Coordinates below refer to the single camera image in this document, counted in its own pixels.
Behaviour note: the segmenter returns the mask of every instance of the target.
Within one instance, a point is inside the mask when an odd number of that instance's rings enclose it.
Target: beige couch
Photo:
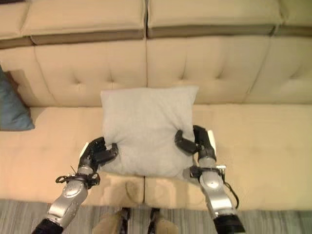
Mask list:
[[[0,61],[36,128],[0,132],[0,198],[52,202],[101,135],[105,89],[200,86],[241,209],[312,208],[311,2],[36,0],[0,5]],[[206,209],[193,184],[100,173],[84,204]]]

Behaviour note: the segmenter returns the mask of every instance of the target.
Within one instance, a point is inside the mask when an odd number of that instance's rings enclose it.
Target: backrest cushion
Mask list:
[[[143,40],[0,50],[29,106],[101,106],[107,89],[146,87]]]
[[[148,87],[197,85],[197,104],[240,103],[268,48],[269,39],[256,36],[148,40]]]
[[[252,103],[312,103],[312,40],[272,38],[254,87]]]

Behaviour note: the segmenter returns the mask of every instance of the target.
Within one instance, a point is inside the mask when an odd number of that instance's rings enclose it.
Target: leg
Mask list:
[[[160,209],[152,208],[151,222],[148,234],[178,234],[179,229],[176,224],[164,219],[160,215]]]
[[[122,208],[114,214],[105,214],[92,229],[92,234],[127,234],[129,219],[129,208]]]

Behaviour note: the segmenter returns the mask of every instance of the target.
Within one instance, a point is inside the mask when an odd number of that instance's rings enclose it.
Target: striped rug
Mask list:
[[[30,234],[49,208],[45,203],[0,200],[0,233]],[[76,218],[64,231],[66,234],[91,234],[110,207],[81,207]],[[161,210],[164,217],[179,227],[180,234],[215,234],[214,224],[204,211]],[[129,234],[145,234],[150,209],[132,209]],[[312,234],[312,211],[247,211],[239,217],[250,234]]]

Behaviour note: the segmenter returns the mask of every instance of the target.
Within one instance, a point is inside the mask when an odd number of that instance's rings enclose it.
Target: cushion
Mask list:
[[[24,23],[28,6],[26,2],[0,5],[0,39],[21,37],[20,29]]]
[[[23,131],[35,126],[0,66],[0,130]]]
[[[196,104],[242,103],[269,46],[256,36],[147,40],[147,85],[197,85]]]
[[[110,41],[0,50],[29,106],[101,107],[101,90],[146,87],[146,42]]]
[[[30,110],[34,130],[0,132],[0,199],[51,203],[64,188],[55,179],[72,173],[70,166],[76,170],[85,142],[102,135],[103,110]],[[89,190],[84,204],[135,207],[143,202],[144,178],[106,172],[100,172],[100,178],[100,185]]]
[[[281,0],[280,3],[285,25],[312,26],[312,1]]]
[[[312,104],[312,39],[272,38],[246,102]]]
[[[193,109],[193,123],[214,131],[217,163],[227,165],[225,178],[239,196],[241,210],[312,209],[311,120],[311,105]],[[199,187],[166,178],[145,178],[145,202],[167,209],[207,209]]]
[[[198,88],[103,91],[103,133],[107,145],[117,143],[119,156],[102,170],[123,175],[182,179],[192,157],[174,142],[177,130],[194,140],[192,106]]]
[[[275,0],[151,0],[149,37],[262,34],[281,23]]]
[[[23,35],[140,30],[142,0],[40,0],[31,4]]]

